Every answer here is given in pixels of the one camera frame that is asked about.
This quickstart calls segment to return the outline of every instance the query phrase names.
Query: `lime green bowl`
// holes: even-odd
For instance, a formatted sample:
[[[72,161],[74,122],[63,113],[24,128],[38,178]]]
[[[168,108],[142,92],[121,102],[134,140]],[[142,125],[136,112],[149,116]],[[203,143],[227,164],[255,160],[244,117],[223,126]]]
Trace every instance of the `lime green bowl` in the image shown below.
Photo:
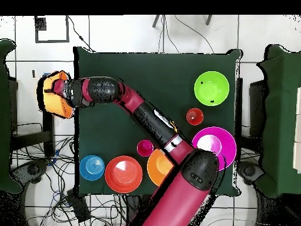
[[[229,94],[227,78],[216,71],[207,71],[195,82],[195,97],[206,106],[221,104]]]

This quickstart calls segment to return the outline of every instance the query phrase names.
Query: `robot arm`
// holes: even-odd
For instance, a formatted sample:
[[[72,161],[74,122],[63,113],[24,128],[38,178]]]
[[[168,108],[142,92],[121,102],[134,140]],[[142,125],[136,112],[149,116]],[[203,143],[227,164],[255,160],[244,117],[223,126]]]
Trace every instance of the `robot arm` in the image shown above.
[[[174,163],[155,191],[151,203],[134,219],[135,226],[187,226],[210,192],[218,174],[212,152],[195,149],[173,121],[146,102],[134,89],[110,77],[56,80],[53,92],[71,107],[91,107],[113,102],[123,108],[157,142]]]

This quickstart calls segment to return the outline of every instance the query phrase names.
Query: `floor tile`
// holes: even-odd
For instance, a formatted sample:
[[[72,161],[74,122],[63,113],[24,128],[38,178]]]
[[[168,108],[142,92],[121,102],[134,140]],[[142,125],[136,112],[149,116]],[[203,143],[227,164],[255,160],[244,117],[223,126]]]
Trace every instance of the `floor tile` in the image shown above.
[[[250,84],[264,79],[263,72],[256,64],[240,64],[240,77],[243,78],[242,89],[242,125],[250,125]],[[248,135],[249,128],[243,129],[243,135]]]
[[[241,176],[237,176],[237,187],[241,194],[235,197],[235,207],[257,208],[256,191],[252,185],[246,185]]]
[[[301,50],[301,17],[297,15],[239,15],[239,48],[242,61],[260,62],[269,44]]]
[[[41,208],[41,207],[26,207],[25,213],[26,213],[26,219],[28,220],[29,226],[40,226],[43,216],[47,214],[48,211],[51,211],[49,208]],[[72,212],[73,208],[65,208],[64,209],[69,217],[70,220],[75,218],[74,212]],[[65,215],[64,212],[57,210],[57,220],[53,220],[51,216],[48,216],[45,220],[45,222],[41,226],[71,226],[68,222],[68,218]],[[78,220],[72,220],[71,221],[72,226],[90,226],[90,221],[85,221],[85,224],[83,222],[78,224]]]
[[[114,199],[119,205],[119,198],[117,195],[91,195],[91,207],[111,207],[112,205],[116,205]],[[121,206],[126,206],[122,198]]]
[[[126,219],[126,210],[123,209],[123,217]],[[92,226],[125,226],[125,221],[121,218],[116,208],[91,208]]]
[[[234,226],[255,226],[257,209],[237,209],[235,208]]]
[[[216,198],[213,207],[233,207],[233,197],[220,195]]]
[[[61,137],[55,137],[56,141],[59,141],[60,139],[65,139]],[[60,149],[61,143],[56,146],[56,149]],[[62,183],[61,179],[58,177],[57,173],[59,175],[63,176],[63,179],[65,181],[65,191],[64,193],[74,187],[74,164],[73,163],[68,163],[71,160],[66,159],[66,157],[72,157],[73,154],[71,153],[71,150],[69,148],[69,144],[64,146],[63,149],[61,149],[59,155],[63,158],[63,162],[61,159],[57,160],[55,163],[55,168],[52,166],[47,166],[46,173],[51,179],[47,177],[46,174],[42,176],[41,182],[37,184],[30,184],[26,193],[26,200],[25,200],[25,205],[29,206],[50,206],[51,202],[53,200],[53,191],[58,191],[59,186],[60,190],[62,189]],[[87,204],[89,205],[89,198],[86,197]]]
[[[74,77],[73,62],[17,62],[18,123],[42,123],[42,112],[36,100],[36,87],[43,74],[64,70]],[[55,117],[55,134],[74,134],[74,119]]]
[[[14,16],[0,16],[0,39],[6,38],[15,40],[15,17]],[[6,61],[15,60],[15,50],[8,53]]]
[[[48,211],[49,208],[25,207],[25,218],[29,226],[40,226],[43,216],[45,216]]]
[[[211,209],[200,226],[233,226],[233,209]]]
[[[16,77],[15,62],[6,62],[5,65],[8,69],[8,75],[10,77]]]
[[[155,15],[91,16],[91,48],[97,52],[158,52],[161,17],[153,28]],[[205,24],[207,15],[177,15],[177,18],[200,32],[215,53],[226,53],[237,47],[237,15],[214,15],[208,26]],[[179,52],[212,53],[207,42],[174,15],[166,15],[166,23],[166,53],[178,53],[169,38]],[[162,51],[163,35],[160,39]]]
[[[53,37],[58,39],[58,33],[65,27],[62,27],[62,16],[46,16],[46,23],[49,23],[48,31],[39,31],[48,33],[41,36]],[[88,43],[89,41],[89,21],[88,16],[70,16],[75,24],[75,30]],[[50,27],[50,24],[56,25],[56,29]],[[69,42],[60,43],[35,43],[35,21],[33,16],[16,17],[16,58],[18,61],[73,61],[73,46],[83,46],[81,41],[73,30],[72,22],[69,20]]]

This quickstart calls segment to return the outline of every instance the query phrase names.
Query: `black cylinder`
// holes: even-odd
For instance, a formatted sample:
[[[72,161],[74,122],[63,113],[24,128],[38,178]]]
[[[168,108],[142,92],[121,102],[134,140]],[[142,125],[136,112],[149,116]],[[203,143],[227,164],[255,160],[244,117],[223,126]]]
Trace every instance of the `black cylinder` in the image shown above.
[[[111,77],[91,77],[88,93],[95,103],[110,103],[119,96],[119,83]]]

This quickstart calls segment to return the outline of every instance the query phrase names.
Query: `green table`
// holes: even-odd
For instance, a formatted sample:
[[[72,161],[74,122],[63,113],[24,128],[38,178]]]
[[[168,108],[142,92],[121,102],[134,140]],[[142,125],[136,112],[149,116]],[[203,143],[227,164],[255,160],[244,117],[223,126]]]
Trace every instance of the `green table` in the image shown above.
[[[90,53],[81,47],[75,48],[74,52],[78,77],[123,79],[173,119],[188,139],[192,140],[198,131],[211,126],[222,127],[233,134],[235,62],[240,57],[238,49],[220,55]],[[206,71],[222,73],[230,84],[229,96],[215,107],[202,105],[194,96],[194,83]],[[193,107],[200,108],[204,114],[204,120],[198,126],[186,121],[186,113]],[[146,170],[148,158],[136,152],[137,143],[145,138],[149,138],[148,135],[115,104],[98,104],[79,110],[79,160],[87,155],[97,155],[108,164],[120,155],[134,157],[142,166],[143,180],[130,195],[152,194],[157,188]],[[238,190],[232,186],[232,174],[233,167],[229,166],[217,194],[238,195]],[[79,193],[116,192],[108,187],[104,176],[97,181],[87,181],[80,176]]]

